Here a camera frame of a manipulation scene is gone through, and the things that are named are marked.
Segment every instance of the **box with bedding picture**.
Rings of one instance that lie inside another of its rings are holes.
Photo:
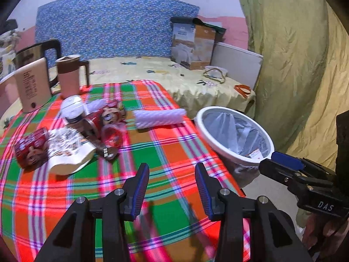
[[[210,65],[217,27],[198,18],[172,17],[171,22],[171,60],[190,70]]]

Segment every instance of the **red plaid tablecloth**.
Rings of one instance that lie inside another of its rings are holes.
[[[127,110],[127,133],[118,159],[110,164],[94,157],[70,176],[48,172],[47,164],[21,169],[13,145],[40,127],[63,126],[62,103],[54,96],[41,109],[21,112],[11,121],[0,143],[0,230],[19,261],[33,261],[67,208],[79,196],[104,197],[134,176],[141,162],[150,167],[150,180],[141,214],[125,222],[133,261],[209,261],[214,258],[219,222],[204,213],[195,183],[194,167],[203,162],[222,186],[243,195],[235,180],[211,148],[202,141],[192,122],[139,132],[132,110],[178,108],[166,90],[153,81],[134,81],[83,87],[85,102],[99,98],[122,100]],[[250,257],[249,226],[244,220],[244,261]],[[102,224],[96,223],[96,258],[102,261]]]

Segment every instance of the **blue patterned panel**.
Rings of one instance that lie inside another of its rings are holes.
[[[170,57],[170,18],[196,17],[198,11],[178,0],[57,0],[39,7],[35,41],[57,38],[63,56],[83,59]],[[54,51],[46,56],[52,67]]]

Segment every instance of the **curtain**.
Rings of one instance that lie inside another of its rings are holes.
[[[249,50],[264,56],[255,120],[275,149],[334,169],[349,109],[349,39],[325,0],[240,0]]]

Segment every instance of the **silver screw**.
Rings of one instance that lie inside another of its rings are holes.
[[[77,202],[78,204],[81,204],[81,203],[84,203],[85,200],[86,200],[86,198],[85,198],[84,196],[80,196],[80,197],[78,197],[78,198],[76,199],[76,202]]]
[[[122,188],[118,188],[114,191],[114,194],[120,196],[120,195],[124,194],[124,192],[125,191]]]
[[[222,195],[224,195],[224,196],[230,194],[230,190],[227,189],[227,188],[222,188],[219,192],[220,192],[220,194],[222,194]]]
[[[262,204],[266,204],[266,203],[269,202],[269,199],[268,199],[267,197],[265,197],[265,196],[259,197],[258,200],[259,200],[259,202],[261,202]]]

